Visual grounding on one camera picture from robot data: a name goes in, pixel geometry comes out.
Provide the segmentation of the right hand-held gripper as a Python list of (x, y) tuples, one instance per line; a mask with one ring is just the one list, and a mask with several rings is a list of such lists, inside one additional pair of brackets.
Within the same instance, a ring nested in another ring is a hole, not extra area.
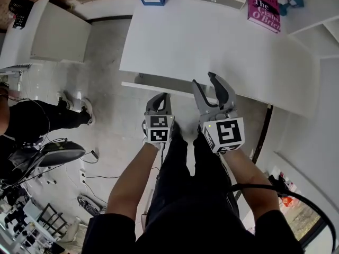
[(207, 100), (202, 87), (194, 79), (192, 89), (200, 112), (199, 125), (211, 151), (224, 154), (244, 144), (244, 121), (237, 114), (233, 88), (213, 72), (208, 72), (208, 76), (214, 86), (218, 105)]

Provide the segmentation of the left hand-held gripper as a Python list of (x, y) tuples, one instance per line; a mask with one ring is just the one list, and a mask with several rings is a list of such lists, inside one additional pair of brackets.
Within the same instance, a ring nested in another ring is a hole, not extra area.
[(167, 143), (170, 140), (175, 116), (171, 114), (171, 98), (168, 93), (160, 93), (146, 104), (142, 130), (150, 143)]

